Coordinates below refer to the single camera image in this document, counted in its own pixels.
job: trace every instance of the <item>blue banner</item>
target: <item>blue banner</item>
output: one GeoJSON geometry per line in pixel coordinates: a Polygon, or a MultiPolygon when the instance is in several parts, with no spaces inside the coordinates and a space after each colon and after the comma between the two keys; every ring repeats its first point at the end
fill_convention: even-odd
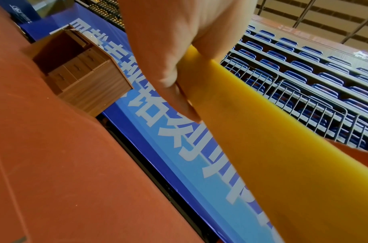
{"type": "Polygon", "coordinates": [[[0,6],[15,16],[20,23],[30,23],[41,19],[36,10],[26,0],[0,0],[0,6]]]}
{"type": "Polygon", "coordinates": [[[145,79],[124,32],[79,5],[21,27],[38,40],[67,24],[95,35],[135,88],[104,115],[218,236],[226,243],[282,243],[206,126],[178,114],[145,79]]]}

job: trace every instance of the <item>wooden cabinet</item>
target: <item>wooden cabinet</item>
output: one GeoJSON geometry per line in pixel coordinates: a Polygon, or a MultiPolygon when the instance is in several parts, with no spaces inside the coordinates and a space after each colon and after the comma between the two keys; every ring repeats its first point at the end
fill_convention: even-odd
{"type": "Polygon", "coordinates": [[[133,88],[114,59],[71,26],[23,51],[58,97],[91,116],[133,88]]]}

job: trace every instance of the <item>floor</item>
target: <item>floor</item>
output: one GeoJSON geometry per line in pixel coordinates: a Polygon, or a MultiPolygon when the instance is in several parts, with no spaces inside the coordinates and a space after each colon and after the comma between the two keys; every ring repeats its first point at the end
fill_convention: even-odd
{"type": "Polygon", "coordinates": [[[45,85],[0,8],[0,243],[201,242],[106,130],[45,85]]]}

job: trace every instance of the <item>drawer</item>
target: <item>drawer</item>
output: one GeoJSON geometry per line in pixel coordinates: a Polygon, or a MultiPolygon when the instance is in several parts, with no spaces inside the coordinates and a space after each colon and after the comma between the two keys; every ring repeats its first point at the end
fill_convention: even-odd
{"type": "Polygon", "coordinates": [[[57,86],[64,91],[77,79],[64,66],[60,66],[49,73],[49,77],[57,84],[57,86]]]}
{"type": "Polygon", "coordinates": [[[107,61],[97,53],[93,48],[90,48],[80,55],[78,57],[93,71],[104,65],[107,61]]]}
{"type": "Polygon", "coordinates": [[[75,57],[64,64],[64,67],[77,79],[80,80],[88,75],[92,69],[88,67],[80,58],[75,57]]]}

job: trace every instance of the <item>yellow plastic sheet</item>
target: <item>yellow plastic sheet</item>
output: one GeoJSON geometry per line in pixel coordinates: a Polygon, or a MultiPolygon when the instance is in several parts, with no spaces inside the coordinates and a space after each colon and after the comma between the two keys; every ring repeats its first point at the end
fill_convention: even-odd
{"type": "Polygon", "coordinates": [[[178,83],[286,243],[368,242],[368,168],[190,47],[178,83]]]}

